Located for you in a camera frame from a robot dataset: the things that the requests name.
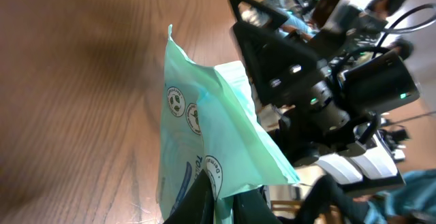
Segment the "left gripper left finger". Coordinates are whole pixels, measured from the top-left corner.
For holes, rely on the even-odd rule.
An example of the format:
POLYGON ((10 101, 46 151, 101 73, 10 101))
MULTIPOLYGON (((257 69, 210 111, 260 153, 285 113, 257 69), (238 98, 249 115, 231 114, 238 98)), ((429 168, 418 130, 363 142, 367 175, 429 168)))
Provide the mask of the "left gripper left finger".
POLYGON ((178 208, 164 224, 213 224, 214 204, 211 182, 202 170, 178 208))

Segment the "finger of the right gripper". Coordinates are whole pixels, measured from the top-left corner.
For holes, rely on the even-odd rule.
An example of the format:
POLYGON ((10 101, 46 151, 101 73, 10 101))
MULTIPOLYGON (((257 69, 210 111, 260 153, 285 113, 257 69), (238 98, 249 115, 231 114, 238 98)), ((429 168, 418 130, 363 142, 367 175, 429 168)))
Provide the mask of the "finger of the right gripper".
POLYGON ((257 0, 228 0, 236 22, 247 22, 256 27, 277 30, 287 20, 284 14, 257 0))

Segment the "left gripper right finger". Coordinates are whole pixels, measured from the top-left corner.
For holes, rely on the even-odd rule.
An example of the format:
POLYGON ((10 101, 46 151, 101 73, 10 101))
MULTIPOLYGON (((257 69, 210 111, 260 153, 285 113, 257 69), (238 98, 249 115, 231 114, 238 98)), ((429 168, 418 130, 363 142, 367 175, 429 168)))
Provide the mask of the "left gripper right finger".
POLYGON ((234 196, 234 224, 281 224, 272 213, 259 189, 234 196))

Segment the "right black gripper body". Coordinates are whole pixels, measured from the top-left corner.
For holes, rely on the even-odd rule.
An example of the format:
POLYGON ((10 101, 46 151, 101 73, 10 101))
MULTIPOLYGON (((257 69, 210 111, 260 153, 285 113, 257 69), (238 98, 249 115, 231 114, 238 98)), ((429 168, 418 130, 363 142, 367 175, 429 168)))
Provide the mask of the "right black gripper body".
POLYGON ((232 27, 245 66, 263 105, 295 105, 303 112, 339 115, 322 71, 327 63, 306 44, 269 29, 237 22, 232 27))

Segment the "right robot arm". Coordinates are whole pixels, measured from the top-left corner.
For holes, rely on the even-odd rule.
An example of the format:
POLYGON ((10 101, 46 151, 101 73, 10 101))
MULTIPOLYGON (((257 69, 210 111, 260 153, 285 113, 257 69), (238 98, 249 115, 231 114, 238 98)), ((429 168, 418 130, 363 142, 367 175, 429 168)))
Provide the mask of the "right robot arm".
POLYGON ((304 41, 279 34, 285 14, 256 0, 229 2, 258 99, 280 116, 272 136, 288 161, 320 166, 353 197, 402 187, 381 115, 417 100, 418 89, 394 50, 352 47, 384 24, 343 0, 320 0, 320 32, 304 41))

